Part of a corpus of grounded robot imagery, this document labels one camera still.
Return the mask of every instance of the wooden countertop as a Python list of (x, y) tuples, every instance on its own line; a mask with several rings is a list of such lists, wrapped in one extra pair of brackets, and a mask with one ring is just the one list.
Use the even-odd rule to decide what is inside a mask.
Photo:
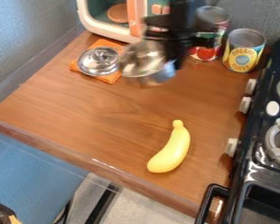
[[(256, 73), (188, 59), (160, 87), (109, 85), (68, 68), (98, 38), (83, 32), (4, 100), (0, 132), (194, 216), (209, 184), (228, 185), (224, 149), (240, 134), (245, 116), (237, 110)], [(146, 164), (175, 119), (191, 132), (189, 153), (178, 169), (150, 173)]]

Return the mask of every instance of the can label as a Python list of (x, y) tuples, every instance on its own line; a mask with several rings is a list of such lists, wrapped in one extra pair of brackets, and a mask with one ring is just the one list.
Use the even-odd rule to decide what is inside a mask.
[(223, 64), (232, 71), (247, 73), (258, 64), (264, 45), (258, 47), (234, 47), (227, 41)]
[(205, 39), (214, 39), (212, 48), (206, 48), (203, 46), (195, 46), (190, 49), (190, 55), (196, 60), (215, 60), (220, 52), (223, 36), (228, 27), (228, 21), (219, 23), (216, 25), (218, 28), (217, 32), (198, 32), (197, 37)]

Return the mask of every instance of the gray wall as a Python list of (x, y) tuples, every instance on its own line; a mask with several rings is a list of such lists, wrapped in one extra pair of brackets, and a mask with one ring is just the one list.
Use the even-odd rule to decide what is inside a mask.
[(220, 0), (219, 6), (232, 15), (231, 29), (258, 30), (269, 45), (280, 39), (280, 0)]
[(0, 82), (78, 21), (75, 0), (0, 0)]

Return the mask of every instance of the toy banana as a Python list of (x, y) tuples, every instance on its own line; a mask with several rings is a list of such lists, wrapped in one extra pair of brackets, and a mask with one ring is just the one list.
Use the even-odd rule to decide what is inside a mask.
[(191, 137), (180, 120), (173, 122), (173, 131), (166, 146), (150, 159), (147, 169), (150, 172), (169, 172), (178, 167), (186, 157)]

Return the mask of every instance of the microwave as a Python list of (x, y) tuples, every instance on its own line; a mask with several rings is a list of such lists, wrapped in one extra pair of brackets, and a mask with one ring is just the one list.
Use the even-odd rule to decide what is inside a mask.
[(77, 0), (84, 27), (96, 34), (133, 43), (144, 30), (142, 18), (168, 14), (170, 0)]

